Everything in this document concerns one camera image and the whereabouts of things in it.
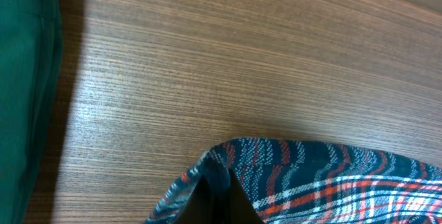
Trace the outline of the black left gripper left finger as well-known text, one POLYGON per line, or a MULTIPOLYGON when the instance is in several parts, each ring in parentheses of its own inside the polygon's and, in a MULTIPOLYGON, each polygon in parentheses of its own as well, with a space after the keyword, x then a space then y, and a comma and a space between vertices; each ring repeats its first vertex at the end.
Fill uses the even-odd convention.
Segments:
POLYGON ((174 224, 216 224, 220 222, 218 197, 206 178, 199 180, 174 224))

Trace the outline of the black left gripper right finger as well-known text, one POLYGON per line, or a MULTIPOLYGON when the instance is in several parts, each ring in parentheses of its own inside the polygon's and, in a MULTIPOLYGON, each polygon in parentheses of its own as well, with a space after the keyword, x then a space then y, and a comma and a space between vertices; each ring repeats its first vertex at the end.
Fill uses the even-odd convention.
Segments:
POLYGON ((219 223, 264 224, 232 170, 229 170, 229 179, 230 185, 221 198, 219 223))

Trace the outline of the plaid red blue shirt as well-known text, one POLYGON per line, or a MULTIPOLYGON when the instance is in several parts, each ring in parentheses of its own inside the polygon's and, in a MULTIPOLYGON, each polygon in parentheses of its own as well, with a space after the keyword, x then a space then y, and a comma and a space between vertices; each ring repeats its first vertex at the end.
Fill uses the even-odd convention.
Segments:
POLYGON ((210 148, 147 221, 174 223, 202 178, 219 210, 229 170, 264 223, 441 222, 439 167, 344 144, 252 137, 210 148))

